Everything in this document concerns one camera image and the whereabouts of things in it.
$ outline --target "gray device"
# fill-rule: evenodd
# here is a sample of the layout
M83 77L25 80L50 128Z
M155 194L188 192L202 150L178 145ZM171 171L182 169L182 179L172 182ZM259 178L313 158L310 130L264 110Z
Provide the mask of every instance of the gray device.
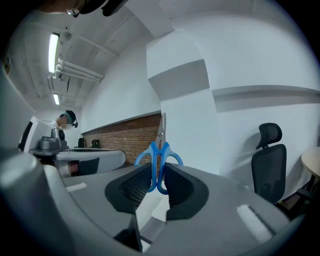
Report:
M54 128L51 130L51 137L43 136L38 148L32 149L31 153L36 156L53 156L67 148L64 130Z

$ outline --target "chair headrest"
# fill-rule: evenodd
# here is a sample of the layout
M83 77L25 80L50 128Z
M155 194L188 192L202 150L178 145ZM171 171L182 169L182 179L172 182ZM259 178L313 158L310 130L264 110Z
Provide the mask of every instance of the chair headrest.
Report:
M272 122L267 122L259 125L261 139L256 146L256 150L261 147L265 147L268 144L279 142L282 138L282 131L279 125Z

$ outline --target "round table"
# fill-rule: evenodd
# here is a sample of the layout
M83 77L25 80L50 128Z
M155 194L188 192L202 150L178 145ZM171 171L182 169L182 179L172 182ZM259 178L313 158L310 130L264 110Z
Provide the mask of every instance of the round table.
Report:
M301 162L312 176L320 179L320 146L304 151Z

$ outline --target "brick wall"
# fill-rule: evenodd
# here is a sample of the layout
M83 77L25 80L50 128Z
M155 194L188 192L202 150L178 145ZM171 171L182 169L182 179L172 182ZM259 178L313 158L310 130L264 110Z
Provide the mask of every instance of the brick wall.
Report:
M126 162L133 164L137 156L155 141L160 120L160 113L153 114L85 132L82 135L87 148L91 147L92 140L100 140L101 148L122 150L125 152ZM150 161L150 157L147 156L141 163Z

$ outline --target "blue scissors handle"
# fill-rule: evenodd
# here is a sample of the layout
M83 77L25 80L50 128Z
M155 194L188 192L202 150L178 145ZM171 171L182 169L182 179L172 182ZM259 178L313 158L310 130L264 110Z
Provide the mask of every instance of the blue scissors handle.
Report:
M151 142L148 149L144 152L142 152L134 161L134 165L138 165L141 161L141 159L145 156L151 157L151 175L152 175L152 184L151 187L148 189L148 192L152 192L157 187L157 156L159 155L159 149L156 145L156 143L153 141Z
M165 163L167 161L167 158L168 157L174 157L178 161L178 164L181 165L181 166L183 166L184 163L182 162L182 159L180 158L180 156L178 156L176 153L174 153L170 149L170 145L169 145L168 142L165 142L163 144L163 147L160 149L159 154L161 155L161 164L160 164L158 182L156 184L156 187L158 188L158 190L159 190L159 192L161 194L168 195L168 191L161 186L162 180L163 180L164 175L165 175L164 165L165 165Z

